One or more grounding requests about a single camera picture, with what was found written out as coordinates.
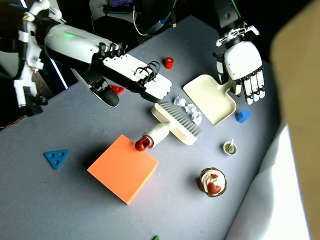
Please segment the robotic hand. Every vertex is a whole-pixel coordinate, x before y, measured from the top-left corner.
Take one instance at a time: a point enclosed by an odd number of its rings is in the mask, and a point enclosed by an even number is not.
[[[260,54],[252,42],[244,40],[244,35],[249,31],[259,35],[259,31],[245,22],[237,26],[238,15],[228,1],[216,0],[215,4],[220,26],[228,30],[215,43],[217,47],[225,43],[226,51],[220,55],[213,54],[217,59],[220,83],[231,82],[231,92],[238,97],[243,87],[246,102],[251,105],[265,97],[265,83]]]
[[[41,113],[40,105],[47,104],[32,81],[32,75],[44,65],[39,58],[42,50],[49,58],[70,67],[76,78],[110,107],[118,106],[119,98],[107,78],[154,103],[171,91],[171,81],[158,74],[158,62],[146,64],[126,54],[123,43],[65,25],[62,13],[51,8],[49,0],[33,3],[18,33],[20,64],[13,85],[18,107],[27,116]]]

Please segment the small cup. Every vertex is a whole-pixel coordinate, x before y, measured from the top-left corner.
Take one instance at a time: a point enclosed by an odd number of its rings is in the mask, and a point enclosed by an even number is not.
[[[234,151],[233,151],[233,153],[230,153],[229,150],[228,150],[230,144],[231,144],[231,141],[226,141],[226,142],[223,144],[223,152],[224,152],[225,154],[227,154],[227,155],[230,155],[230,156],[236,155],[237,152],[238,152],[238,147],[237,147],[237,145],[235,145],[235,143],[233,143],[233,149],[234,149]]]

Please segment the cupcake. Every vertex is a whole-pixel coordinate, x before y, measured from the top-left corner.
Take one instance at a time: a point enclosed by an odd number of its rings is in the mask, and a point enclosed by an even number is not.
[[[224,173],[215,167],[206,168],[201,171],[198,185],[200,190],[211,198],[220,196],[227,189]]]

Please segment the cupcake frosting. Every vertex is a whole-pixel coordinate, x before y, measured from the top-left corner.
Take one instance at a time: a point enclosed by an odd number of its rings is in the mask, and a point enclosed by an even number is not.
[[[212,196],[216,196],[219,193],[221,193],[225,187],[226,187],[226,179],[224,174],[219,170],[210,169],[206,171],[202,178],[201,178],[201,184],[203,185],[204,191],[208,193],[208,184],[214,183],[216,186],[220,186],[221,190],[217,192],[216,194],[212,194]]]

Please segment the orange box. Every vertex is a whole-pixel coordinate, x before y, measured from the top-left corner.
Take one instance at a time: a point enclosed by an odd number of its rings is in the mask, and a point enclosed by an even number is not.
[[[129,205],[157,165],[155,158],[137,151],[135,144],[121,135],[88,168],[88,172]]]

